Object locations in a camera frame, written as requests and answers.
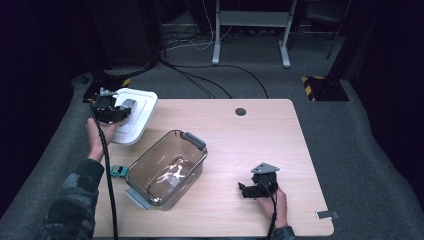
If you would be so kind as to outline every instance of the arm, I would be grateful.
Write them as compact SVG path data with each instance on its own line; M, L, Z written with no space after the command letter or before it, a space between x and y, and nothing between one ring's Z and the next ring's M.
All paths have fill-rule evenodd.
M101 128L109 144L119 123ZM58 196L44 218L36 239L91 239L94 234L94 214L98 186L104 168L103 146L98 129L92 118L87 120L87 132L90 142L88 159L84 159L62 185Z
M274 199L277 202L277 219L272 234L272 240L293 240L294 232L287 222L287 196L280 188L274 193ZM264 210L265 215L271 219L274 213L274 204L271 198L258 198L257 201Z

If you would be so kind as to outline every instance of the wooden table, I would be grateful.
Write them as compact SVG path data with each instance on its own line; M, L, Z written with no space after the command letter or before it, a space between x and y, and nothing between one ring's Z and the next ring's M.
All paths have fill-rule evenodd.
M246 114L238 116L237 108ZM295 109L286 99L161 99L141 139L131 146L110 144L111 165L130 166L170 130L195 134L207 143L203 173L170 211L143 210L113 179L118 231L122 237L264 237L270 224L254 199L243 198L238 182L252 186L250 170L262 162L279 167L287 193L288 221L297 236L328 236L330 219ZM94 236L113 236L103 176Z

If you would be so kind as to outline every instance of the hand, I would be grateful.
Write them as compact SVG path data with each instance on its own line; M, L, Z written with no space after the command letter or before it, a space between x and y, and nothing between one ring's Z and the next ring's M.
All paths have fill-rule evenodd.
M113 124L99 122L99 124L105 135L106 145L109 145L115 135L116 129L119 127L120 122ZM89 118L87 120L86 128L88 140L90 142L90 153L88 154L88 158L101 162L104 155L103 145L100 139L99 130L97 129L93 118Z
M280 188L274 193L274 199L277 202L277 220L275 220L275 229L288 226L287 222L287 197L286 193ZM265 212L265 215L271 219L274 213L274 204L272 203L271 197L268 198L257 198L256 199L261 205Z

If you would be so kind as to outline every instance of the dark background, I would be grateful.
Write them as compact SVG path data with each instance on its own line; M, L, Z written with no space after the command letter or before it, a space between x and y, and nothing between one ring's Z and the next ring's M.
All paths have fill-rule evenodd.
M84 6L83 1L74 2L75 6ZM369 25L358 24L364 16L361 11L370 2L376 3L355 1L344 33L346 39L354 37L351 33L355 29L368 29L374 23L370 18ZM93 19L86 16L89 36L83 38L89 45L82 46L75 38L78 29L67 14L67 4L16 0L2 1L0 7L1 214L37 164L65 114L73 95L70 80L93 66L110 68ZM192 8L196 3L175 4L179 6L175 11L181 11L181 4ZM162 1L161 13L167 12L162 19L172 18L169 5L169 1ZM417 0L387 0L378 7L369 6L370 16L376 16L374 31L360 59L363 66L354 72L351 84L367 111L373 136L410 182L423 206L423 4ZM363 45L358 41L353 50ZM82 49L89 49L92 55L87 56ZM348 70L351 56L338 57L335 67L339 72Z

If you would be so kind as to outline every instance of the gray carpet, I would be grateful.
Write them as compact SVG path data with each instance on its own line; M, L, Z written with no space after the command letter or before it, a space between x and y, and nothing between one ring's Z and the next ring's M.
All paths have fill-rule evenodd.
M232 98L265 98L251 75L223 66L236 65L252 72L269 98L293 101L328 208L341 215L333 221L334 234L325 239L422 239L424 215L418 201L371 136L366 112L349 82L342 80L349 102L310 102L306 96L301 76L325 76L342 39L332 58L325 60L328 39L298 36L289 53L290 69L282 67L279 39L235 38L223 44L220 66L180 69L219 84ZM211 66L212 52L212 46L206 50L181 47L169 50L165 60L177 65ZM195 81L214 97L228 98L215 85ZM74 98L60 127L0 221L0 239L32 239L61 183L86 157L84 126L90 113L82 96L88 85L79 77L73 85ZM130 87L153 91L162 99L208 98L187 78L162 64L134 77Z

